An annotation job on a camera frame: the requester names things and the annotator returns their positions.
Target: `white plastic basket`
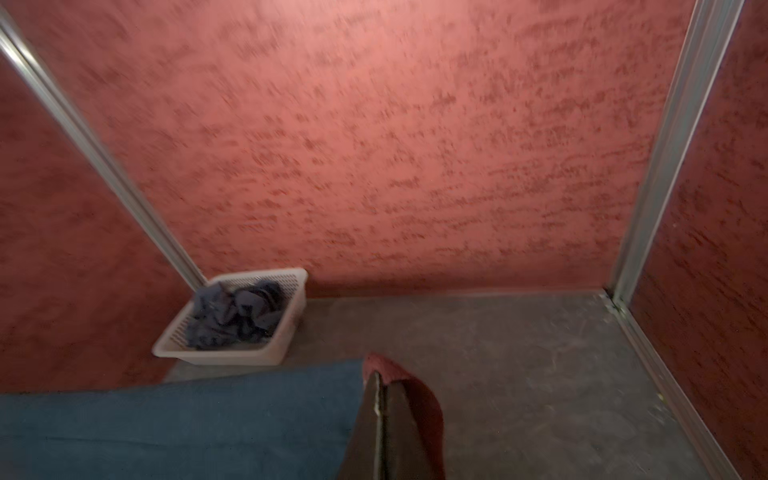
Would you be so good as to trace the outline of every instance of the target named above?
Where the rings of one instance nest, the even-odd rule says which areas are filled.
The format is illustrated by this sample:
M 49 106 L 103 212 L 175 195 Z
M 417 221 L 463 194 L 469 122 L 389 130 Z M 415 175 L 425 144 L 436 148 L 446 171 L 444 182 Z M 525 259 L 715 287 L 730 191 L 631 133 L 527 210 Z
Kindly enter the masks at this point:
M 208 285 L 221 282 L 229 290 L 251 285 L 259 280 L 274 280 L 280 284 L 283 294 L 289 300 L 286 302 L 283 318 L 280 319 L 275 333 L 267 343 L 238 344 L 229 349 L 202 351 L 188 347 L 184 331 L 192 313 L 190 301 L 154 343 L 152 353 L 155 356 L 177 358 L 195 365 L 279 365 L 285 358 L 288 345 L 306 306 L 304 286 L 307 277 L 306 270 L 303 268 L 286 268 L 229 273 L 208 280 Z

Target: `red wall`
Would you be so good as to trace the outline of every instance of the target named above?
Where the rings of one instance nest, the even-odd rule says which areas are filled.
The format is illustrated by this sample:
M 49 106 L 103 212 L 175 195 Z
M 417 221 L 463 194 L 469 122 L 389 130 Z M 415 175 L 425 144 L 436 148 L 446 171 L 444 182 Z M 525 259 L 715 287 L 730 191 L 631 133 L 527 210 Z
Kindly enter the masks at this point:
M 768 478 L 768 4 L 746 2 L 631 310 L 743 478 Z
M 0 392 L 158 382 L 190 295 L 0 60 Z
M 600 286 L 694 0 L 8 0 L 208 275 Z

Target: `metal frame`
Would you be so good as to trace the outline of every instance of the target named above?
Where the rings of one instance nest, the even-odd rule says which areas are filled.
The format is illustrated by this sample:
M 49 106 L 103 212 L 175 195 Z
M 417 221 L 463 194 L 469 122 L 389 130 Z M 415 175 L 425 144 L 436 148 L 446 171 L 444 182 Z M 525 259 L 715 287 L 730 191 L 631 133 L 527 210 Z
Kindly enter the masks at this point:
M 3 7 L 0 7 L 0 48 L 24 82 L 32 89 L 80 152 L 91 162 L 93 168 L 118 196 L 125 208 L 131 212 L 134 219 L 141 225 L 144 232 L 157 245 L 157 248 L 165 255 L 179 275 L 184 278 L 184 281 L 193 290 L 203 286 L 206 279 L 200 269 L 174 239 L 149 202 L 131 183 L 117 161 L 67 99 Z
M 648 172 L 608 284 L 629 304 L 675 185 L 743 0 L 698 0 L 677 62 Z
M 614 302 L 614 315 L 713 480 L 740 480 L 737 470 L 712 436 L 627 306 L 622 302 Z

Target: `floor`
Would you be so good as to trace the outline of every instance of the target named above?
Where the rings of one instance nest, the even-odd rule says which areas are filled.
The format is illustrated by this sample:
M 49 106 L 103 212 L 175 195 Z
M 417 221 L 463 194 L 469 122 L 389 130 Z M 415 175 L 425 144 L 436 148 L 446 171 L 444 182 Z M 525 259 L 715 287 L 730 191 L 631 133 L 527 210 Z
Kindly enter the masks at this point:
M 709 478 L 599 293 L 310 300 L 284 365 L 370 351 L 438 396 L 449 479 Z

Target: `brown panel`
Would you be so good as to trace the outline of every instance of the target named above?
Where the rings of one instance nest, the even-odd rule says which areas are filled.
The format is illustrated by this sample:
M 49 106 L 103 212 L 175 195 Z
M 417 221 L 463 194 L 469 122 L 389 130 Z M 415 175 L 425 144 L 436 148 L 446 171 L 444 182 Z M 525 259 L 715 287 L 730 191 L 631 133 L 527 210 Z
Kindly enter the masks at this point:
M 189 290 L 4 61 L 0 158 L 0 391 L 162 379 Z
M 768 478 L 767 25 L 747 2 L 631 305 L 744 478 Z
M 212 275 L 600 286 L 694 0 L 8 0 Z

